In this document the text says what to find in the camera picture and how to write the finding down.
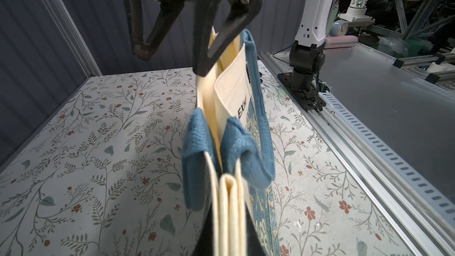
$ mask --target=cable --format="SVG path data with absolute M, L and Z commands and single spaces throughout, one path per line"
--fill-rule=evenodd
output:
M 275 54 L 278 54 L 279 52 L 282 52 L 282 51 L 284 51 L 285 49 L 290 48 L 290 47 L 292 47 L 292 45 L 290 45 L 289 47 L 286 47 L 286 48 L 284 48 L 284 49 L 282 49 L 282 50 L 277 51 Z M 274 57 L 274 58 L 277 59 L 277 60 L 281 60 L 282 62 L 285 62 L 285 63 L 287 63 L 288 65 L 290 65 L 287 61 L 284 61 L 284 60 L 282 60 L 282 59 L 277 58 L 277 57 L 275 56 L 275 54 L 272 54 L 272 57 Z
M 316 72 L 316 105 L 318 106 L 318 111 L 322 111 L 321 104 L 319 103 L 319 70 Z

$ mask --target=cream canvas fabric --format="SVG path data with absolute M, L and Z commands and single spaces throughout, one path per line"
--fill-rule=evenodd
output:
M 216 34 L 212 29 L 210 43 Z M 206 77 L 196 77 L 196 106 L 207 119 L 217 148 L 226 127 L 226 120 L 235 116 L 244 127 L 247 124 L 247 106 L 252 92 L 247 78 L 245 47 L 240 46 L 240 37 L 226 48 Z M 219 181 L 210 158 L 204 154 L 208 165 L 213 213 L 213 254 L 218 256 L 246 255 L 246 209 L 247 183 L 242 179 L 240 159 L 236 161 L 235 176 L 223 174 Z

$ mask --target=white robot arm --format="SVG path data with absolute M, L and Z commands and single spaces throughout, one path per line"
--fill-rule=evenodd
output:
M 333 0 L 305 0 L 304 14 L 289 54 L 293 72 L 278 75 L 285 87 L 299 93 L 304 110 L 321 110 L 320 105 L 325 105 L 311 83 L 325 60 L 325 29 L 332 4 Z

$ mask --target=blue bag handle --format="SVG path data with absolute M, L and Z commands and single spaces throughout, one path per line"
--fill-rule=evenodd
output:
M 230 117 L 227 120 L 220 146 L 223 172 L 234 175 L 236 160 L 240 158 L 242 176 L 253 187 L 266 189 L 270 186 L 271 181 L 275 179 L 272 137 L 265 114 L 256 46 L 251 33 L 246 29 L 241 32 L 241 39 L 245 43 L 245 54 L 253 91 L 254 110 L 258 122 L 262 154 L 259 153 L 258 145 L 243 128 L 240 120 L 237 117 Z M 206 169 L 204 151 L 208 151 L 212 157 L 216 172 L 219 175 L 221 174 L 214 145 L 213 136 L 204 113 L 200 108 L 196 108 L 188 119 L 182 148 L 185 204 L 187 208 L 194 211 L 201 210 L 204 205 Z
M 258 122 L 262 154 L 259 154 L 256 142 L 243 128 L 239 119 L 230 117 L 227 120 L 220 146 L 223 172 L 234 174 L 235 162 L 240 157 L 242 176 L 253 187 L 265 189 L 275 179 L 272 137 L 261 91 L 256 45 L 251 33 L 246 29 L 241 32 L 241 40 L 245 43 L 245 55 L 253 90 L 254 112 Z

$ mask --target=table surface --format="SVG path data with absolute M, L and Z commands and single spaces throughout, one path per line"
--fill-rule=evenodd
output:
M 411 255 L 259 67 L 277 171 L 272 225 L 255 218 L 267 253 Z M 202 212 L 185 208 L 180 150 L 194 82 L 191 69 L 90 78 L 0 173 L 0 254 L 190 255 Z

